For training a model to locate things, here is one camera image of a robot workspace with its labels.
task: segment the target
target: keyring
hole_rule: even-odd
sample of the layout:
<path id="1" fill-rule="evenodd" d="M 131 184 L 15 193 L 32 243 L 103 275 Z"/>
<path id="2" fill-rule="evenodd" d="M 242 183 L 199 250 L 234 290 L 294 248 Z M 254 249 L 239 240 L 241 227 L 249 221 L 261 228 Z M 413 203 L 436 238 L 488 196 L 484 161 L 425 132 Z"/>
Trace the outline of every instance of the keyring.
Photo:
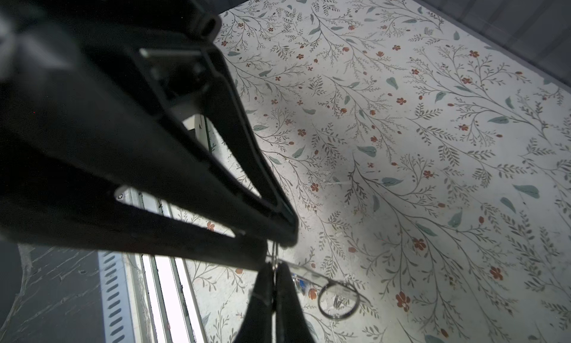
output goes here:
<path id="1" fill-rule="evenodd" d="M 357 300 L 355 302 L 354 307 L 347 313 L 342 314 L 341 316 L 332 316 L 328 313 L 325 313 L 325 311 L 321 308 L 321 296 L 323 295 L 323 293 L 330 287 L 333 287 L 335 285 L 341 285 L 341 286 L 345 286 L 346 288 L 353 290 L 356 295 L 357 295 Z M 346 319 L 349 318 L 351 316 L 353 316 L 353 313 L 355 313 L 357 311 L 357 308 L 359 307 L 359 304 L 361 303 L 361 295 L 359 294 L 359 292 L 357 291 L 357 288 L 353 285 L 353 284 L 349 284 L 349 283 L 344 283 L 344 282 L 335 282 L 335 281 L 330 281 L 328 282 L 320 291 L 319 291 L 319 295 L 318 295 L 318 308 L 319 311 L 321 312 L 322 315 L 324 315 L 325 317 L 329 318 L 329 319 L 333 319 L 335 321 L 340 321 L 341 319 Z"/>

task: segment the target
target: floral patterned surface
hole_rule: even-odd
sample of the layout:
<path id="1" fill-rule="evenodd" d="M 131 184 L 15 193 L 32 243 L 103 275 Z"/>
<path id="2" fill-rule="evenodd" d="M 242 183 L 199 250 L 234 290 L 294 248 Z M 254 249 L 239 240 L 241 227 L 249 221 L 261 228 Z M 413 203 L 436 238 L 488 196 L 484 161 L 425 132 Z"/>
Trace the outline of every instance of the floral patterned surface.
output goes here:
<path id="1" fill-rule="evenodd" d="M 282 256 L 374 304 L 330 322 L 309 290 L 316 341 L 570 341 L 569 94 L 410 0 L 221 16 L 216 42 L 300 217 Z M 209 341 L 230 342 L 255 273 L 189 271 Z"/>

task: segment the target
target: green leaf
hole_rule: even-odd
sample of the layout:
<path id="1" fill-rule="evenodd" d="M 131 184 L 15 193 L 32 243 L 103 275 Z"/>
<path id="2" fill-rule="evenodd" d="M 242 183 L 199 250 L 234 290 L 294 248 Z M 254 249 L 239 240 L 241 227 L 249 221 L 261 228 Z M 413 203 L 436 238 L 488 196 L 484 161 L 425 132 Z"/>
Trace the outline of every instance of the green leaf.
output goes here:
<path id="1" fill-rule="evenodd" d="M 307 319 L 305 320 L 305 324 L 307 325 L 307 329 L 310 330 L 311 335 L 313 336 L 313 338 L 315 338 L 315 340 L 318 340 L 318 334 L 315 332 L 315 328 L 313 328 L 313 325 L 311 324 L 311 322 L 309 322 Z"/>
<path id="2" fill-rule="evenodd" d="M 332 179 L 334 182 L 340 182 L 340 180 L 335 176 L 333 176 Z"/>
<path id="3" fill-rule="evenodd" d="M 317 32 L 319 32 L 320 30 L 321 30 L 321 27 L 318 26 L 317 28 L 314 28 L 314 29 L 311 30 L 310 35 L 312 35 L 312 34 L 314 34 L 314 33 L 317 33 Z"/>
<path id="4" fill-rule="evenodd" d="M 514 213 L 516 212 L 516 208 L 513 206 L 512 202 L 509 199 L 507 199 L 506 197 L 502 197 L 502 199 L 500 199 L 500 203 L 507 206 Z"/>
<path id="5" fill-rule="evenodd" d="M 273 158 L 272 156 L 268 156 L 269 160 L 272 161 L 275 164 L 282 164 L 280 161 L 278 161 L 277 159 Z"/>
<path id="6" fill-rule="evenodd" d="M 470 89 L 468 89 L 468 88 L 466 88 L 466 87 L 461 87 L 461 86 L 459 86 L 459 85 L 455 86 L 455 88 L 460 89 L 460 90 L 462 90 L 462 91 L 467 91 L 467 92 L 469 92 L 469 93 L 472 92 Z"/>
<path id="7" fill-rule="evenodd" d="M 442 100 L 443 97 L 445 97 L 445 95 L 446 95 L 446 92 L 443 92 L 443 91 L 439 92 L 438 94 L 436 94 L 436 100 L 434 102 Z"/>
<path id="8" fill-rule="evenodd" d="M 510 109 L 513 109 L 513 105 L 512 105 L 512 98 L 508 96 L 507 99 L 505 99 L 505 104 L 509 106 Z"/>
<path id="9" fill-rule="evenodd" d="M 426 235 L 430 235 L 430 236 L 436 236 L 436 234 L 434 234 L 434 232 L 430 229 L 428 229 L 426 226 L 424 225 L 420 225 L 419 223 L 416 223 L 416 227 L 420 230 L 422 230 Z"/>
<path id="10" fill-rule="evenodd" d="M 519 190 L 522 193 L 527 194 L 530 197 L 535 199 L 539 198 L 539 190 L 534 185 L 515 185 L 513 184 L 513 188 Z"/>
<path id="11" fill-rule="evenodd" d="M 296 152 L 294 152 L 293 157 L 296 159 L 296 158 L 298 158 L 299 156 L 301 156 L 304 149 L 305 149 L 305 146 L 302 147 L 302 148 L 300 148 L 300 149 L 298 149 Z"/>
<path id="12" fill-rule="evenodd" d="M 509 118 L 505 116 L 498 116 L 497 118 L 491 118 L 488 120 L 489 123 L 496 123 L 496 124 L 507 124 L 509 122 Z"/>
<path id="13" fill-rule="evenodd" d="M 396 90 L 399 89 L 399 85 L 396 83 L 395 78 L 390 77 L 389 79 L 387 79 L 387 84 L 391 85 L 392 87 L 394 87 Z"/>
<path id="14" fill-rule="evenodd" d="M 442 339 L 437 338 L 435 336 L 431 336 L 430 334 L 427 334 L 424 336 L 424 341 L 426 343 L 444 343 L 444 341 Z"/>
<path id="15" fill-rule="evenodd" d="M 384 177 L 382 180 L 382 184 L 385 185 L 385 187 L 390 187 L 392 185 L 396 185 L 401 183 L 403 180 L 398 180 L 396 178 L 392 178 L 392 177 Z"/>
<path id="16" fill-rule="evenodd" d="M 365 146 L 365 147 L 357 146 L 357 149 L 364 154 L 368 154 L 371 157 L 375 157 L 377 155 L 377 149 L 373 146 Z"/>
<path id="17" fill-rule="evenodd" d="M 460 223 L 462 222 L 462 211 L 454 214 L 452 218 L 448 221 L 448 225 L 453 228 L 458 228 Z"/>
<path id="18" fill-rule="evenodd" d="M 373 195 L 373 212 L 379 210 L 379 207 L 380 207 L 379 199 L 377 198 L 377 196 Z"/>

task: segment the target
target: red flower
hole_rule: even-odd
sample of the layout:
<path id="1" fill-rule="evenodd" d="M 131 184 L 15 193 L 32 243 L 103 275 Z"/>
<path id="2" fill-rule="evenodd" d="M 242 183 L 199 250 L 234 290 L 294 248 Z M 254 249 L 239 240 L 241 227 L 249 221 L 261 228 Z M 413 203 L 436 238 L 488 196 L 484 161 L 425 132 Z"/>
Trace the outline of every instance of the red flower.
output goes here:
<path id="1" fill-rule="evenodd" d="M 404 308 L 404 312 L 408 312 L 409 310 L 409 306 L 408 304 L 410 303 L 410 297 L 408 297 L 407 295 L 404 294 L 404 292 L 400 292 L 398 295 L 396 295 L 396 301 L 397 301 L 397 306 L 398 307 L 402 307 Z"/>
<path id="2" fill-rule="evenodd" d="M 316 289 L 310 289 L 307 296 L 309 296 L 312 300 L 315 300 L 318 297 L 318 291 Z"/>
<path id="3" fill-rule="evenodd" d="M 500 268 L 492 267 L 492 269 L 490 270 L 490 274 L 492 274 L 492 276 L 494 276 L 494 278 L 496 280 L 500 280 L 500 281 L 503 280 L 503 276 L 501 274 Z"/>
<path id="4" fill-rule="evenodd" d="M 412 242 L 415 243 L 415 247 L 418 250 L 422 251 L 422 250 L 426 249 L 426 243 L 424 242 L 424 239 L 414 238 L 414 239 L 412 239 Z"/>

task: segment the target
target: floral wallpaper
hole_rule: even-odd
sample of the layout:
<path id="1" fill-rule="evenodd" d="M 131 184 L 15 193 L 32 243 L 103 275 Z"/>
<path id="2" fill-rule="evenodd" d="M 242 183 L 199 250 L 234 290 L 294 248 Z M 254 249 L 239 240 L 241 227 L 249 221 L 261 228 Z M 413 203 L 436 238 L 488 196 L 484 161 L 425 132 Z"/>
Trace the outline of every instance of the floral wallpaper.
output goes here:
<path id="1" fill-rule="evenodd" d="M 300 294 L 316 341 L 571 340 L 567 92 L 411 0 L 250 0 L 221 17 L 216 44 L 300 217 L 282 257 L 374 304 L 334 322 Z M 256 273 L 189 271 L 208 341 L 231 342 Z"/>

